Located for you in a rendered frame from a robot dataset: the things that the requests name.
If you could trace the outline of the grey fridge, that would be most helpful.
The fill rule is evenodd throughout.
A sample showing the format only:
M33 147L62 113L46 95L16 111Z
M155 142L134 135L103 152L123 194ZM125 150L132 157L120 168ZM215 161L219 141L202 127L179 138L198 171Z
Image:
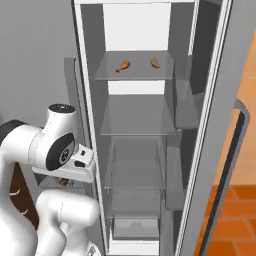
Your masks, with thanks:
M175 256L194 149L223 0L72 0L86 110L87 145L95 160L93 193L100 204L104 256ZM96 80L108 51L167 51L166 80ZM173 118L166 135L101 135L111 95L163 95ZM158 136L163 189L105 189L114 136ZM115 218L157 218L157 240L119 240Z

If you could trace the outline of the white fridge drawer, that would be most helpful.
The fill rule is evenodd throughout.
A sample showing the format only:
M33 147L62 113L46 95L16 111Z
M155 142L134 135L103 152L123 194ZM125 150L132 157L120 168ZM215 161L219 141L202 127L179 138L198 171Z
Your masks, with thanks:
M115 218L112 234L119 240L157 240L159 226L157 218Z

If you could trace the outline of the grey fridge door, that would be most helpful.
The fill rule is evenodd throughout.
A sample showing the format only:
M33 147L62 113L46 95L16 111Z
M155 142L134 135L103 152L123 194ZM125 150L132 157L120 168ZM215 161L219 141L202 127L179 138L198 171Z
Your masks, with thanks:
M175 256L193 256L256 29L256 0L223 0Z

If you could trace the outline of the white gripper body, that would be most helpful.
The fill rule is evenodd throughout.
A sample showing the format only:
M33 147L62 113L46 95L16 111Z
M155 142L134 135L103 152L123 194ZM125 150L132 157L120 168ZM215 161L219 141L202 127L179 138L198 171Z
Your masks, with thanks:
M40 168L32 168L34 173L43 174L58 178L66 178L85 183L93 183L95 179L95 161L92 160L89 166L81 161L68 161L65 165L54 171Z

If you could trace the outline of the dark brown cupboard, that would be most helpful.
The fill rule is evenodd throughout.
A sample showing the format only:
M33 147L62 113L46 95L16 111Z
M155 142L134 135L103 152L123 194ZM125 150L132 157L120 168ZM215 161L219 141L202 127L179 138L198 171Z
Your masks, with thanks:
M10 192L16 192L20 189L20 193L16 196L10 196L14 206L23 212L28 209L28 213L24 215L35 228L38 228L39 217L28 186L26 184L22 169L18 163L14 165L13 177Z

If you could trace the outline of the glass fridge shelf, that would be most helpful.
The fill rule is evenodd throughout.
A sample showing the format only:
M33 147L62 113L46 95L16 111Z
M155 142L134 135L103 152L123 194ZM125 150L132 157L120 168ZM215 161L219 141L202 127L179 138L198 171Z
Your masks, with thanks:
M151 59L157 59L160 68L151 65ZM130 61L128 69L119 73L116 69L124 60ZM99 65L96 80L139 81L166 80L173 78L174 61L167 51L108 51Z
M111 95L101 135L166 135L174 133L171 112L163 95Z
M158 136L114 136L105 189L159 190L165 187Z

